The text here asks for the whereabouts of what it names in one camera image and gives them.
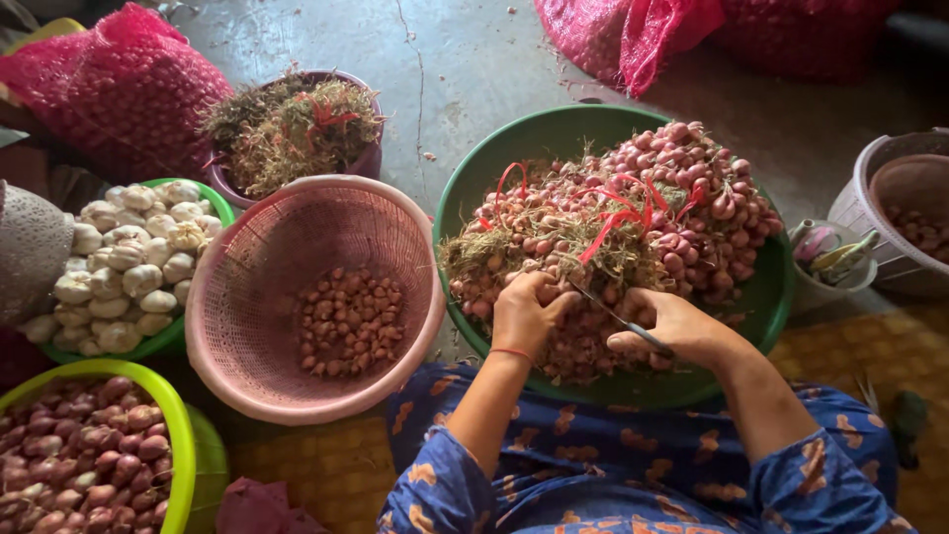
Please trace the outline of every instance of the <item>lime green basin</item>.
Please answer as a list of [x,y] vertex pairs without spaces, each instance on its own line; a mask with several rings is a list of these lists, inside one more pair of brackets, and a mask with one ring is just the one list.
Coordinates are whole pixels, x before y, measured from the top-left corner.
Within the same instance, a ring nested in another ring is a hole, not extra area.
[[[457,236],[466,218],[482,203],[487,190],[511,162],[531,158],[572,159],[583,154],[584,141],[593,141],[594,152],[612,148],[630,138],[632,131],[656,130],[669,119],[615,105],[569,105],[534,113],[495,131],[476,146],[452,175],[441,197],[433,229],[435,242]],[[784,328],[794,291],[791,245],[782,233],[769,238],[758,249],[755,275],[741,284],[743,297],[731,307],[706,308],[711,314],[751,312],[738,331],[764,354]],[[449,297],[448,315],[474,350],[484,357],[491,346],[476,326],[461,313],[459,303],[448,292],[448,279],[441,276],[442,289]],[[535,370],[528,387],[549,396],[596,404],[635,405],[641,408],[687,406],[720,391],[715,378],[699,368],[688,372],[640,374],[617,372],[603,376],[591,386],[552,386],[550,379]]]

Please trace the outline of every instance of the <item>pink colander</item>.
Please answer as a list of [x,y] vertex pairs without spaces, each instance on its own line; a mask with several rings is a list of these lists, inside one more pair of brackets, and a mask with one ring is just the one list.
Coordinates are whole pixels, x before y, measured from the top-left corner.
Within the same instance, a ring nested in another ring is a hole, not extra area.
[[[298,294],[365,265],[405,288],[399,357],[353,378],[300,367]],[[359,413],[408,380],[445,314],[432,225],[399,190],[357,176],[301,178],[257,202],[201,258],[185,314],[192,367],[235,410],[283,425]]]

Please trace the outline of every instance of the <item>pile of garlic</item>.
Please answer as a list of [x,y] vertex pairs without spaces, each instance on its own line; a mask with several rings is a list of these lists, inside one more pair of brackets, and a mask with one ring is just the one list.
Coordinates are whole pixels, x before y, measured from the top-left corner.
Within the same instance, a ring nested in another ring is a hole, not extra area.
[[29,341],[98,356],[128,353],[180,315],[195,262],[221,231],[192,181],[120,185],[76,217],[72,255],[51,315],[20,327]]

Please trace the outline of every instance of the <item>woven mat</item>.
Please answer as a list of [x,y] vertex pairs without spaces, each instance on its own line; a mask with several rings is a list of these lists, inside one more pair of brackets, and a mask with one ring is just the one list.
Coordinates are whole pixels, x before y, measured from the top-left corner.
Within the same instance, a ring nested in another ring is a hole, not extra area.
[[[922,468],[901,472],[899,512],[920,532],[941,531],[949,509],[949,303],[786,331],[770,358],[788,378],[828,384],[857,399],[853,374],[863,367],[884,417],[899,390],[929,402],[930,425],[919,443]],[[234,478],[287,481],[290,502],[334,534],[375,531],[397,478],[380,417],[294,430],[231,447],[231,456]]]

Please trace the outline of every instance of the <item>purple plastic bowl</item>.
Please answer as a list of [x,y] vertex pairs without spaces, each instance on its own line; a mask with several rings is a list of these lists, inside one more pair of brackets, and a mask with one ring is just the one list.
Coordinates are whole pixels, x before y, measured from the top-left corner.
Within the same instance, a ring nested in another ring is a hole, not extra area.
[[[305,70],[303,74],[314,84],[322,82],[328,79],[330,76],[335,75],[341,80],[346,80],[347,82],[351,82],[357,86],[369,89],[369,86],[367,86],[363,80],[360,80],[352,74],[347,74],[340,70]],[[264,87],[269,86],[270,84],[273,84],[277,80],[281,79],[283,79],[282,76],[275,80],[271,80],[264,84]],[[379,107],[379,101],[375,98],[372,99],[372,111],[377,117],[381,116],[382,114],[382,108]],[[379,170],[382,166],[381,143],[383,125],[384,123],[379,123],[376,126],[376,142],[367,146],[365,150],[363,150],[363,153],[360,154],[359,158],[349,165],[343,174],[354,174],[365,178],[371,178],[373,180],[379,179]],[[219,156],[219,153],[217,151],[212,151],[209,159],[216,158],[217,156]],[[228,178],[225,175],[225,169],[221,168],[221,166],[217,163],[208,165],[208,179],[211,182],[211,187],[214,188],[214,191],[220,193],[221,197],[224,197],[224,200],[230,204],[246,210],[257,203],[257,200],[248,199],[243,194],[237,192],[237,190],[232,187],[231,183],[228,181]]]

